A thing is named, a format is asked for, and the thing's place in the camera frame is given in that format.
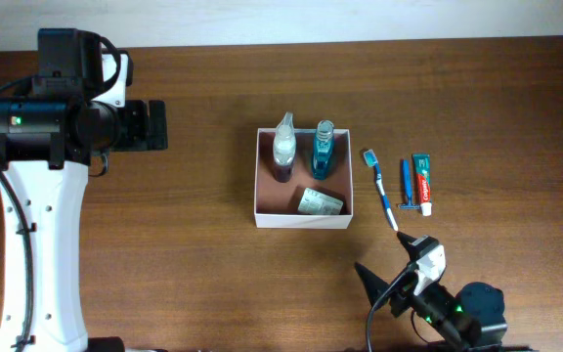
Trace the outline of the green white soap box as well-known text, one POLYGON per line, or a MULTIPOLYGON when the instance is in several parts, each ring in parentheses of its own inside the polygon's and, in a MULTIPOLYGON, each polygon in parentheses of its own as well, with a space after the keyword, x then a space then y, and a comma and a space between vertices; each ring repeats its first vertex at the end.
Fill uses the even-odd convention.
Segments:
POLYGON ((344 202, 316 190, 306 188, 298 205, 298 212, 308 215, 339 215, 344 202))

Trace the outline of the purple spray bottle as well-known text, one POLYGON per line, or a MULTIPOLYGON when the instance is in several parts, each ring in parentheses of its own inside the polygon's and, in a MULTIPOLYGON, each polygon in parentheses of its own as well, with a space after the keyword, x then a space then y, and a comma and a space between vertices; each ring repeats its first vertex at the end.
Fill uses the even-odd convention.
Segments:
POLYGON ((286 183, 292 176, 296 154, 293 113, 288 111, 276 127, 273 142, 274 174, 278 182, 286 183))

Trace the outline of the teal mouthwash bottle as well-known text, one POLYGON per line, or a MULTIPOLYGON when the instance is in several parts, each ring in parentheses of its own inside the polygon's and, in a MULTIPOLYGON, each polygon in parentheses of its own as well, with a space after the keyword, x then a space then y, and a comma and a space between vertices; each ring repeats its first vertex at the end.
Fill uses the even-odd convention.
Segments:
POLYGON ((317 126, 313 140, 311 169, 315 179, 324 180, 326 178, 333 149, 334 124, 330 120, 322 120, 317 126))

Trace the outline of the blue white toothbrush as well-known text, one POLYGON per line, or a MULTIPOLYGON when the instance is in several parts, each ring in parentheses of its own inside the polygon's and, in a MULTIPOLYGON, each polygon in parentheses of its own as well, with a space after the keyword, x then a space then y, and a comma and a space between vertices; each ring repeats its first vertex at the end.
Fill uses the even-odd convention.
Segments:
POLYGON ((376 157, 375 152, 372 149, 368 149, 367 151, 363 152, 363 157, 365 160, 365 163, 368 167, 371 167, 374 171, 374 182, 375 182, 375 186, 379 192, 381 201, 382 201, 382 205, 384 208, 384 212, 385 212, 385 217, 390 225, 390 227, 394 230, 394 231, 398 231, 399 227, 398 224, 396 222, 396 219, 394 217, 394 213, 391 207, 391 204, 389 202, 389 199, 385 193, 385 189, 383 186, 383 180, 382 180, 382 172, 381 172, 381 168, 380 168, 380 164, 378 162, 378 158, 376 157))

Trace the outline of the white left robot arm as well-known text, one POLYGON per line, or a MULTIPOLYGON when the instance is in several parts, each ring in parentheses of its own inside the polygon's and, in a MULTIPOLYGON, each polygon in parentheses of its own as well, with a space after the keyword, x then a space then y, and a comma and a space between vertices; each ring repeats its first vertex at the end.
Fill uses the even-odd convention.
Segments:
POLYGON ((37 41, 37 72, 0 87, 0 351, 121 351, 85 327, 81 206, 94 157, 167 148, 166 107, 126 98, 132 59, 102 35, 42 28, 37 41))

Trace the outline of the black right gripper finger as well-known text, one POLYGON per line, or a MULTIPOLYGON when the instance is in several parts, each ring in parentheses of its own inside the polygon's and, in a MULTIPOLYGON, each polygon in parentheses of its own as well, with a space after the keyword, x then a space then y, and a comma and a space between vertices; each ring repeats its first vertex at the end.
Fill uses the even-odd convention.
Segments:
POLYGON ((403 232, 397 233, 397 239, 407 252, 410 262, 415 262, 419 258, 420 249, 418 248, 418 241, 416 238, 409 236, 403 232))
POLYGON ((369 304, 373 307, 378 298, 388 290, 390 285, 359 262, 354 263, 354 268, 364 286, 369 304))

